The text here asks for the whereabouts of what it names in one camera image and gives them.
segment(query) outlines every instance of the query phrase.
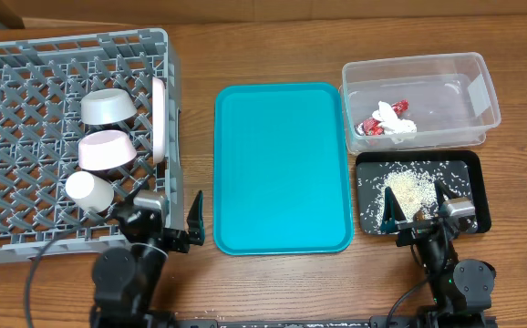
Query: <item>white granules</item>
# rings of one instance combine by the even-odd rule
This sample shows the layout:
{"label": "white granules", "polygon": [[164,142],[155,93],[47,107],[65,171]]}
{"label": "white granules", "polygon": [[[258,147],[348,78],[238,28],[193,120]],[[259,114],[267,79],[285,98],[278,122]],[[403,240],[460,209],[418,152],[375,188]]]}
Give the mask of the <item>white granules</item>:
{"label": "white granules", "polygon": [[434,187],[435,180],[427,172],[416,172],[413,170],[387,174],[383,183],[375,186],[379,190],[379,197],[376,199],[378,204],[377,217],[383,218],[385,188],[391,187],[408,222],[412,222],[414,215],[421,209],[424,209],[425,219],[430,219],[429,208],[437,203],[436,189]]}

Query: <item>white bowl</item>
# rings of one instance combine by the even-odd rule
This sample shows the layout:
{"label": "white bowl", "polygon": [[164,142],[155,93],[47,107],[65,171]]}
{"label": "white bowl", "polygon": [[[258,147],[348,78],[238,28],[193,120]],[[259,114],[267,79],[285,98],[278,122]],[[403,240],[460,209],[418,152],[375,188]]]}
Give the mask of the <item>white bowl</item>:
{"label": "white bowl", "polygon": [[79,141],[79,166],[87,170],[113,169],[136,157],[136,149],[125,132],[105,130]]}
{"label": "white bowl", "polygon": [[65,192],[81,209],[96,213],[105,210],[114,199],[111,185],[86,171],[71,174]]}
{"label": "white bowl", "polygon": [[168,110],[166,109],[166,89],[164,82],[152,78],[152,161],[158,164],[166,155],[166,136]]}
{"label": "white bowl", "polygon": [[81,120],[85,124],[104,125],[131,118],[137,113],[127,91],[107,88],[81,99]]}

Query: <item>clear plastic container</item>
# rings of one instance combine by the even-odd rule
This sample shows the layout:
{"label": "clear plastic container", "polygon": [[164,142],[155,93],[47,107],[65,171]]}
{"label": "clear plastic container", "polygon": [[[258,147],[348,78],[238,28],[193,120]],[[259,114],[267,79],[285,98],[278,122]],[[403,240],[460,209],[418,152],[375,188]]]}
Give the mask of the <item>clear plastic container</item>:
{"label": "clear plastic container", "polygon": [[[484,59],[477,53],[411,56],[348,63],[343,67],[346,145],[363,151],[439,149],[479,145],[501,123]],[[356,132],[378,102],[409,103],[401,118],[418,131],[364,136]]]}

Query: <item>teal mat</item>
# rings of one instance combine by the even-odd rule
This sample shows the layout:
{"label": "teal mat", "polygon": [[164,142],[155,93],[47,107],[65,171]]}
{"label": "teal mat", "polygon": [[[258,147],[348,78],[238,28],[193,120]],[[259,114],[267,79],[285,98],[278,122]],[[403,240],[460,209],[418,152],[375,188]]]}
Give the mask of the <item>teal mat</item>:
{"label": "teal mat", "polygon": [[213,166],[213,234],[222,251],[335,252],[353,240],[334,87],[227,87],[215,102]]}

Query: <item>plastic crate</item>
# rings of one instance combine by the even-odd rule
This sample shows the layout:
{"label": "plastic crate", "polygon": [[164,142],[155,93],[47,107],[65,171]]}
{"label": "plastic crate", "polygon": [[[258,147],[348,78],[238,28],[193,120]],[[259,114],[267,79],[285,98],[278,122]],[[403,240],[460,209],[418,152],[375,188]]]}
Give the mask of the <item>plastic crate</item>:
{"label": "plastic crate", "polygon": [[[165,80],[170,135],[164,166],[151,161],[151,79]],[[80,99],[106,87],[127,90],[138,109],[121,122],[138,151],[133,164],[111,170],[116,201],[143,180],[166,194],[170,227],[183,222],[178,150],[180,62],[162,29],[0,43],[0,263],[26,261],[56,233],[90,221],[47,254],[129,247],[108,212],[84,212],[66,195],[78,169],[78,141],[101,129],[80,121]]]}

